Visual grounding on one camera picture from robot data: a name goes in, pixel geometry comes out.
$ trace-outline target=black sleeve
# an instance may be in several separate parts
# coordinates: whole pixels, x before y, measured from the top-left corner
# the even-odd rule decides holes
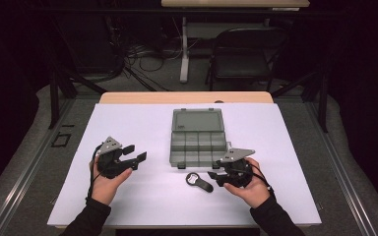
[[[89,198],[84,210],[67,226],[61,236],[99,235],[110,211],[110,206]]]
[[[254,221],[270,236],[305,235],[274,198],[268,198],[257,208],[250,208],[250,213]]]

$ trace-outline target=person's left hand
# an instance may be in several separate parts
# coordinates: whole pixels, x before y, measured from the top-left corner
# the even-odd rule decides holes
[[[92,166],[92,162],[90,163],[90,168],[94,169],[94,189],[92,191],[92,198],[109,206],[115,197],[116,190],[126,179],[128,179],[128,177],[130,177],[133,170],[128,168],[115,178],[108,179],[99,175],[99,171],[97,170],[98,160],[99,156],[94,159],[94,166]]]

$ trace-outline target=gray carpet floor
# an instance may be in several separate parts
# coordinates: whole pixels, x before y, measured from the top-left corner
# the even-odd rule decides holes
[[[144,58],[134,68],[139,71],[161,68],[145,74],[164,87],[171,90],[208,90],[204,80],[208,70],[208,60],[192,60],[189,68],[189,81],[180,84],[180,61]],[[272,89],[277,89],[284,81],[276,80]],[[108,90],[147,91],[129,75],[123,73],[114,80],[98,83]],[[263,90],[262,85],[217,84],[216,90]],[[46,225],[48,216],[69,170],[71,160],[82,138],[88,120],[92,114],[99,95],[92,90],[76,84],[79,96],[75,100],[67,100],[60,94],[64,104],[62,118],[54,130],[47,130],[50,124],[49,88],[37,93],[40,106],[34,123],[23,143],[15,153],[5,172],[0,178],[0,235],[57,235],[60,230]],[[331,98],[328,103],[327,125],[328,134],[321,135],[315,124],[312,110],[315,104],[303,103],[298,98],[301,88],[297,88],[275,99],[279,105],[299,162],[304,171],[315,203],[321,207],[319,213],[322,224],[304,228],[306,235],[362,235],[345,191],[339,184],[335,174],[332,154],[323,138],[329,139],[335,147],[336,155],[346,170],[350,183],[356,190],[367,213],[367,218],[378,235],[378,195],[370,181],[355,163],[347,148],[345,135],[340,118],[340,108]],[[65,147],[52,147],[55,134],[70,135]],[[20,183],[20,176],[29,175],[30,181],[25,183],[24,192],[18,195],[18,201],[7,206],[9,199],[14,198],[15,187]],[[114,230],[105,229],[102,235],[114,235]]]

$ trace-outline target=table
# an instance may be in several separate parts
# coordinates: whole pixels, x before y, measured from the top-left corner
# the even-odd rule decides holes
[[[297,11],[301,7],[308,7],[308,0],[161,0],[161,6],[163,7],[178,7],[178,8],[278,8],[278,10],[295,10]],[[187,83],[188,70],[189,70],[189,55],[188,55],[188,36],[197,37],[205,36],[208,34],[209,38],[216,37],[220,32],[224,30],[234,28],[256,28],[260,27],[259,24],[229,24],[228,26],[222,26],[222,24],[213,24],[212,26],[203,27],[194,26],[193,28],[200,28],[203,32],[196,33],[196,29],[188,32],[189,23],[186,21],[186,17],[183,17],[182,21],[182,66],[180,70],[180,83]]]
[[[257,227],[249,206],[209,178],[207,171],[211,168],[181,170],[168,161],[172,110],[211,107],[222,110],[226,139],[234,148],[256,150],[252,157],[260,161],[278,202],[293,222],[320,224],[283,117],[271,96],[263,91],[105,93],[95,106],[47,223],[64,227],[85,206],[90,155],[100,142],[112,136],[124,146],[136,146],[127,159],[143,151],[148,155],[119,187],[106,227]],[[214,186],[212,193],[186,184],[186,175],[193,171]]]

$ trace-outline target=dark background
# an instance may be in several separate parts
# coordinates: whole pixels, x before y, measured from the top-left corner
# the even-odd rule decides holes
[[[158,6],[158,1],[151,4]],[[343,7],[341,4],[312,0],[310,8],[303,11],[339,9]],[[349,29],[351,37],[332,68],[329,95],[340,105],[354,158],[378,191],[378,2],[360,1],[358,6],[358,24]],[[60,32],[46,21],[34,24],[45,29],[57,58],[77,69],[81,62],[70,53],[69,47],[80,43],[75,43],[74,38],[66,43]],[[100,23],[91,22],[89,26],[99,32],[106,31],[98,27]],[[341,22],[295,21],[291,26],[292,42],[282,56],[277,74],[287,80],[306,74],[327,53],[333,32],[340,26]],[[80,64],[82,70],[115,70],[112,65],[116,53],[106,46],[106,39],[100,35],[88,38],[85,43],[95,42],[100,48],[95,51],[102,51],[110,59],[95,67],[87,67],[92,62],[85,62]],[[81,53],[86,58],[87,51]],[[35,93],[48,85],[51,63],[43,54],[32,22],[26,19],[17,2],[0,0],[0,174],[32,124],[38,108]]]

